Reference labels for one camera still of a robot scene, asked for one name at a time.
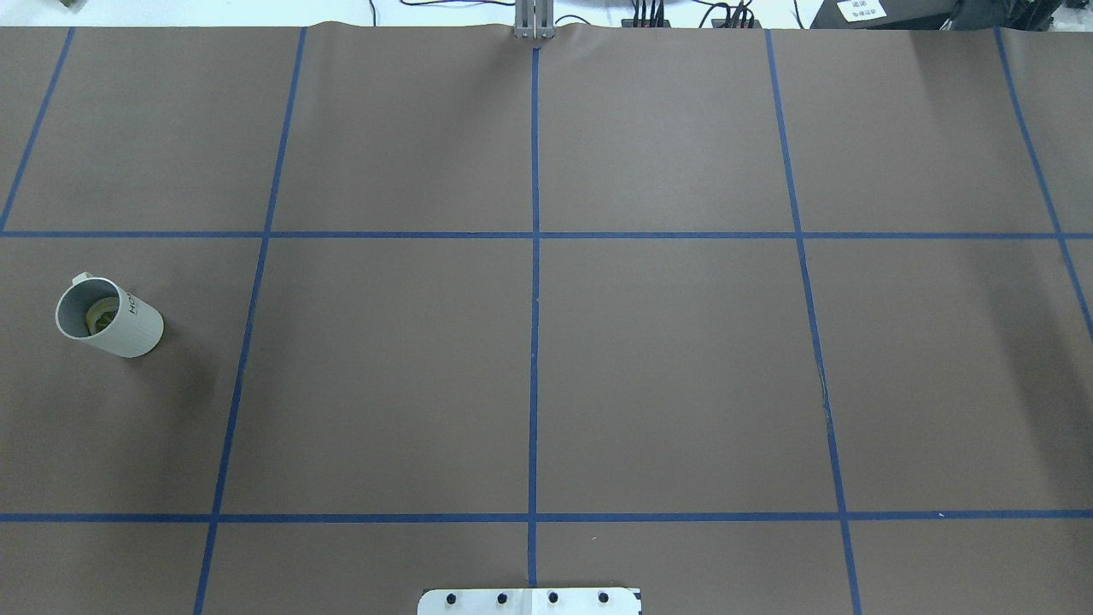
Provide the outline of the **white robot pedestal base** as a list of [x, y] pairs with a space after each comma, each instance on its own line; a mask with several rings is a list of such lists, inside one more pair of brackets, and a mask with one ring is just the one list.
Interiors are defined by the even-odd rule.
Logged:
[[640, 614], [639, 589], [624, 587], [428, 590], [418, 614]]

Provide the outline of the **white HOME mug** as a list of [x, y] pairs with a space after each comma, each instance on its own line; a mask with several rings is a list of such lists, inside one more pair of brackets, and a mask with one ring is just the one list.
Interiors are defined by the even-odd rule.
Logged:
[[[120, 311], [105, 331], [90, 336], [85, 312], [93, 301], [105, 296], [117, 296], [120, 299]], [[110, 279], [94, 276], [89, 272], [73, 277], [70, 287], [59, 297], [55, 308], [55, 323], [64, 338], [126, 359], [141, 357], [155, 348], [167, 328], [155, 307]]]

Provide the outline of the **aluminium frame post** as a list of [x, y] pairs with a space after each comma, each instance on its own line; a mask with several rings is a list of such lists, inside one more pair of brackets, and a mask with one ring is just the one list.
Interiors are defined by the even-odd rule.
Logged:
[[522, 40], [546, 40], [557, 35], [553, 0], [515, 0], [514, 36]]

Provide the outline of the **lemon slice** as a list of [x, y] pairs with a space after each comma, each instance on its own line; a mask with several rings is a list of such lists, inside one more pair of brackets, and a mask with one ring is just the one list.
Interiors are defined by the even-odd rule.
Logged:
[[105, 296], [93, 301], [85, 312], [85, 326], [90, 336], [105, 331], [113, 323], [116, 314], [120, 311], [120, 299], [117, 296]]

